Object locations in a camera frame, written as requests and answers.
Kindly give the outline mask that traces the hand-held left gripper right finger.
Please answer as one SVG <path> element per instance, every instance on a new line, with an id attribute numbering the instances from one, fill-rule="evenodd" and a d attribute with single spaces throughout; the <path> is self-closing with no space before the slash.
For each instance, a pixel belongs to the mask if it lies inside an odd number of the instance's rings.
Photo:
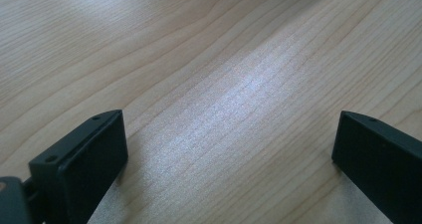
<path id="1" fill-rule="evenodd" d="M 331 159 L 391 222 L 422 224 L 422 141 L 343 111 Z"/>

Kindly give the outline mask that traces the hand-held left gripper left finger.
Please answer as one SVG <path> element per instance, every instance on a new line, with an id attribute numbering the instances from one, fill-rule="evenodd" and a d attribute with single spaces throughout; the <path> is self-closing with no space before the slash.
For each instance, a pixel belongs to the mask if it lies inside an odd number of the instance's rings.
<path id="1" fill-rule="evenodd" d="M 97 114 L 29 162 L 45 224 L 86 224 L 128 160 L 121 110 Z"/>

